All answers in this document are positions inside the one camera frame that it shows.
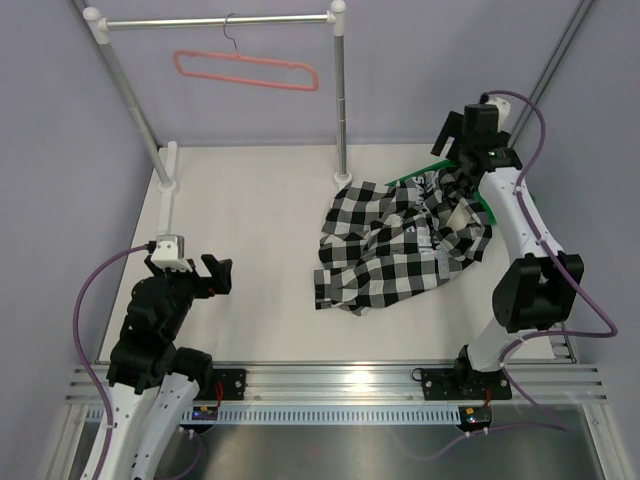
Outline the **black white checked shirt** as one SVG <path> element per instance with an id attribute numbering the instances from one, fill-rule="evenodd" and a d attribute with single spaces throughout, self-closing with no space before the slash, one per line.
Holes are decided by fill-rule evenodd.
<path id="1" fill-rule="evenodd" d="M 321 227 L 313 274 L 318 310 L 360 316 L 441 287 L 482 261 L 492 226 L 470 195 L 444 183 L 424 199 L 409 185 L 351 184 Z"/>

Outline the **pink clothes hanger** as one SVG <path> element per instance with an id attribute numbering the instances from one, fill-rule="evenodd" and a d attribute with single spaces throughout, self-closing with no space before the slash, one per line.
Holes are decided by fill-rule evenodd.
<path id="1" fill-rule="evenodd" d="M 176 71 L 184 77 L 224 82 L 271 90 L 313 93 L 319 90 L 320 76 L 310 64 L 281 58 L 243 53 L 228 25 L 235 19 L 228 14 L 222 23 L 231 51 L 179 49 L 172 55 Z"/>

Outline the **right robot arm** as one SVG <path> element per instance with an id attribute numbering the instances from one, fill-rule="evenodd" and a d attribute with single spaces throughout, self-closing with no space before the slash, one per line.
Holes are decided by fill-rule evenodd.
<path id="1" fill-rule="evenodd" d="M 427 400 L 510 399 L 506 361 L 527 334 L 546 333 L 568 318 L 576 297 L 572 285 L 584 273 L 581 257 L 565 253 L 537 211 L 502 129 L 509 111 L 509 103 L 496 98 L 451 112 L 432 149 L 470 178 L 497 222 L 510 265 L 493 291 L 493 317 L 483 332 L 452 367 L 421 373 Z"/>

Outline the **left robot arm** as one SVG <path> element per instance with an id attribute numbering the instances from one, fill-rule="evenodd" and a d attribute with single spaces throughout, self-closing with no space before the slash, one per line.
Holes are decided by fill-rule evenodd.
<path id="1" fill-rule="evenodd" d="M 86 357 L 79 328 L 72 328 L 76 353 L 103 406 L 83 479 L 154 478 L 187 407 L 212 391 L 223 393 L 211 355 L 178 348 L 175 340 L 195 301 L 230 293 L 233 262 L 204 254 L 208 273 L 202 276 L 191 260 L 159 265 L 151 255 L 158 247 L 143 248 L 151 274 L 131 291 L 104 380 Z"/>

